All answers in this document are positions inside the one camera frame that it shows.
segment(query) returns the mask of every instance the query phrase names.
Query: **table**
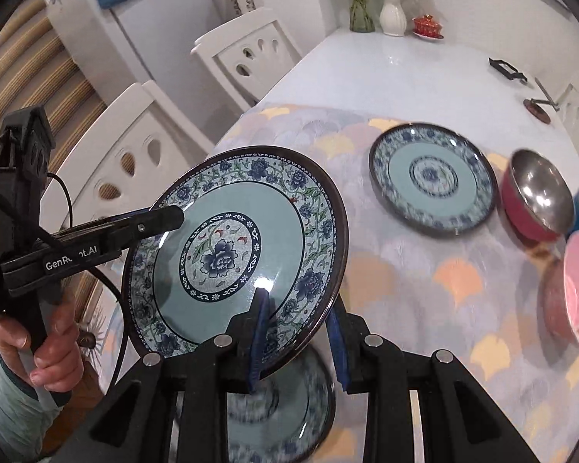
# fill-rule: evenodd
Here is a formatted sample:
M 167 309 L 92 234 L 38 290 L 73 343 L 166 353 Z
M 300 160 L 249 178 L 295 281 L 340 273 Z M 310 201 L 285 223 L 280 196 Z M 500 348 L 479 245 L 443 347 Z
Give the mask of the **table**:
M 451 350 L 474 374 L 544 463 L 563 463 L 579 437 L 579 349 L 545 329 L 539 286 L 554 260 L 524 247 L 501 211 L 471 235 L 435 240 L 378 204 L 367 155 L 400 120 L 433 122 L 479 145 L 498 177 L 518 147 L 541 152 L 579 187 L 579 159 L 556 115 L 542 125 L 509 83 L 473 49 L 413 37 L 339 31 L 295 67 L 215 148 L 292 148 L 319 163 L 340 190 L 350 248 L 341 295 L 374 333 L 402 349 Z M 324 330 L 313 340 L 332 367 Z M 362 461 L 364 395 L 336 384 L 337 416 L 312 456 Z M 417 449 L 417 461 L 422 452 Z

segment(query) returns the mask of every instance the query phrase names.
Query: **wooden floor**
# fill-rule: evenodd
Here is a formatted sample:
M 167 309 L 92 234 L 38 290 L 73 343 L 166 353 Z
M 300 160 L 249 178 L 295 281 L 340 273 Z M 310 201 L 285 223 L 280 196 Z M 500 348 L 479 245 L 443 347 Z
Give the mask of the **wooden floor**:
M 103 396 L 97 383 L 96 372 L 89 363 L 84 364 L 86 366 L 84 378 L 73 390 L 73 397 L 47 432 L 43 443 L 44 453 L 61 446 Z

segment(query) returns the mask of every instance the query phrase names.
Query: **metal screw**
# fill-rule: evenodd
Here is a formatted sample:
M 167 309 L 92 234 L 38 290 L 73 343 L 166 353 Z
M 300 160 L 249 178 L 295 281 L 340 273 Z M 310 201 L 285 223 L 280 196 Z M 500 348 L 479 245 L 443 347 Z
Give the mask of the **metal screw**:
M 435 353 L 435 358 L 442 363 L 451 363 L 454 360 L 454 355 L 448 350 L 438 350 Z
M 144 357 L 144 365 L 148 367 L 152 367 L 153 365 L 157 365 L 161 361 L 161 355 L 158 353 L 149 353 Z
M 216 338 L 214 338 L 214 344 L 217 345 L 219 348 L 225 348 L 232 344 L 232 337 L 227 334 L 219 334 Z
M 369 336 L 367 336 L 365 338 L 365 343 L 367 346 L 372 346 L 374 348 L 377 348 L 378 346 L 381 346 L 381 344 L 384 342 L 384 340 L 381 338 L 381 336 L 378 336 L 377 334 L 369 334 Z

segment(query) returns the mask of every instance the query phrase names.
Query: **plate rim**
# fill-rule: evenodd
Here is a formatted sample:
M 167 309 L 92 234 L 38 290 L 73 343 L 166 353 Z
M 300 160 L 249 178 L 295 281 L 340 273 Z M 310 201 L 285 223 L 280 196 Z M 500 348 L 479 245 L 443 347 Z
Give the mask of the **plate rim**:
M 322 354 L 318 351 L 318 349 L 314 345 L 312 345 L 311 343 L 307 343 L 307 346 L 305 346 L 304 350 L 294 358 L 298 358 L 302 353 L 307 352 L 310 352 L 315 356 L 315 361 L 324 372 L 324 377 L 326 380 L 326 393 L 328 394 L 330 402 L 328 404 L 328 411 L 326 412 L 326 421 L 324 422 L 324 425 L 322 427 L 322 433 L 315 440 L 315 443 L 309 449 L 309 451 L 306 451 L 298 458 L 291 460 L 291 463 L 302 463 L 306 459 L 309 459 L 311 456 L 313 456 L 313 453 L 315 453 L 319 449 L 319 447 L 330 435 L 332 427 L 335 424 L 335 417 L 337 416 L 337 395 L 335 395 L 335 380 L 333 379 L 332 373 L 328 369 L 328 366 L 326 366 Z
M 463 140 L 482 160 L 483 165 L 485 165 L 485 168 L 487 169 L 487 173 L 489 174 L 489 179 L 491 180 L 491 185 L 493 187 L 493 196 L 491 197 L 491 203 L 489 204 L 489 209 L 488 209 L 487 213 L 485 214 L 485 217 L 483 217 L 475 225 L 472 225 L 468 228 L 463 228 L 463 229 L 455 228 L 454 230 L 438 230 L 437 228 L 434 228 L 432 226 L 427 226 L 427 225 L 421 223 L 420 221 L 417 221 L 411 217 L 408 217 L 399 207 L 397 207 L 384 194 L 384 190 L 383 190 L 381 184 L 378 182 L 377 177 L 375 175 L 375 164 L 374 164 L 375 151 L 377 150 L 377 147 L 380 145 L 382 140 L 387 135 L 392 134 L 393 132 L 405 130 L 405 129 L 412 128 L 412 127 L 432 128 L 432 129 L 437 129 L 439 131 L 445 132 L 446 134 L 449 134 L 449 135 L 454 135 L 454 137 L 457 137 L 460 140 Z M 429 235 L 433 238 L 455 238 L 457 236 L 464 235 L 466 233 L 472 232 L 473 230 L 476 230 L 479 226 L 482 226 L 489 219 L 489 217 L 491 217 L 491 214 L 493 213 L 495 207 L 498 204 L 498 197 L 499 197 L 498 179 L 495 175 L 495 172 L 493 171 L 493 167 L 491 166 L 491 163 L 489 162 L 489 160 L 487 159 L 485 154 L 473 142 L 468 140 L 468 138 L 464 137 L 463 135 L 457 134 L 457 132 L 451 131 L 450 129 L 442 127 L 441 125 L 436 125 L 435 123 L 429 123 L 429 122 L 402 123 L 401 125 L 391 127 L 387 131 L 382 132 L 377 137 L 377 139 L 375 139 L 375 142 L 371 146 L 371 150 L 369 150 L 369 175 L 371 176 L 371 184 L 372 184 L 372 186 L 375 187 L 374 191 L 376 192 L 375 194 L 377 195 L 378 200 L 388 210 L 390 210 L 393 214 L 395 214 L 399 219 L 401 219 L 403 222 L 405 222 L 411 228 L 414 228 L 415 230 L 417 230 L 421 233 L 424 233 L 425 235 Z
M 253 145 L 253 146 L 242 146 L 240 148 L 235 148 L 232 150 L 224 151 L 217 155 L 211 156 L 210 158 L 204 160 L 203 162 L 197 164 L 193 168 L 189 169 L 185 174 L 176 179 L 154 202 L 150 210 L 157 207 L 159 202 L 163 201 L 169 194 L 171 194 L 174 188 L 178 187 L 185 180 L 190 179 L 195 176 L 205 168 L 210 167 L 210 165 L 216 165 L 219 162 L 229 159 L 239 157 L 241 155 L 257 154 L 257 153 L 268 153 L 279 158 L 288 159 L 294 164 L 298 164 L 308 170 L 317 182 L 322 186 L 324 191 L 328 194 L 330 203 L 332 206 L 332 212 L 335 214 L 337 219 L 337 254 L 335 256 L 335 261 L 333 263 L 333 268 L 330 275 L 331 283 L 324 295 L 322 296 L 322 301 L 324 304 L 318 305 L 316 311 L 314 312 L 314 317 L 311 318 L 311 322 L 307 324 L 306 328 L 301 330 L 300 333 L 295 337 L 294 342 L 286 347 L 286 350 L 277 357 L 277 359 L 272 363 L 272 365 L 263 368 L 261 371 L 260 379 L 263 380 L 275 373 L 277 370 L 281 369 L 284 365 L 289 363 L 292 359 L 297 357 L 310 343 L 313 336 L 320 329 L 320 327 L 325 322 L 328 314 L 330 313 L 335 300 L 339 294 L 339 289 L 341 287 L 341 282 L 343 281 L 343 276 L 347 266 L 347 257 L 349 254 L 349 225 L 347 223 L 347 213 L 345 210 L 345 205 L 341 194 L 335 185 L 332 178 L 328 173 L 317 163 L 310 159 L 308 156 L 303 155 L 293 149 L 285 148 L 282 146 L 272 146 L 272 145 Z M 136 247 L 139 242 L 134 244 L 129 248 L 127 253 L 127 258 L 125 260 L 125 265 L 122 275 L 122 295 L 124 298 L 125 308 L 128 310 L 123 312 L 124 327 L 131 338 L 133 347 L 140 357 L 143 357 L 150 352 L 146 345 L 142 343 L 139 333 L 137 332 L 137 327 L 135 325 L 133 315 L 131 314 L 130 305 L 130 280 L 133 272 L 133 261 L 136 252 Z

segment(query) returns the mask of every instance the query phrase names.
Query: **floral plate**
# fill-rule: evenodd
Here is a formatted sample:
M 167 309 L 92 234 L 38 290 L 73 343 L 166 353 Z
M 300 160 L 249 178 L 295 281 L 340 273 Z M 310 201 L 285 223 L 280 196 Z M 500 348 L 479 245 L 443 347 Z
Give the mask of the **floral plate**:
M 308 346 L 252 395 L 227 395 L 230 463 L 296 463 L 326 439 L 335 418 L 332 379 Z
M 347 261 L 347 217 L 330 177 L 285 148 L 253 146 L 203 162 L 153 208 L 178 205 L 179 230 L 141 241 L 123 294 L 140 354 L 195 350 L 270 293 L 262 377 L 292 360 L 326 319 Z
M 408 123 L 384 132 L 369 154 L 378 197 L 410 226 L 431 236 L 454 236 L 492 213 L 498 183 L 474 144 L 448 129 Z

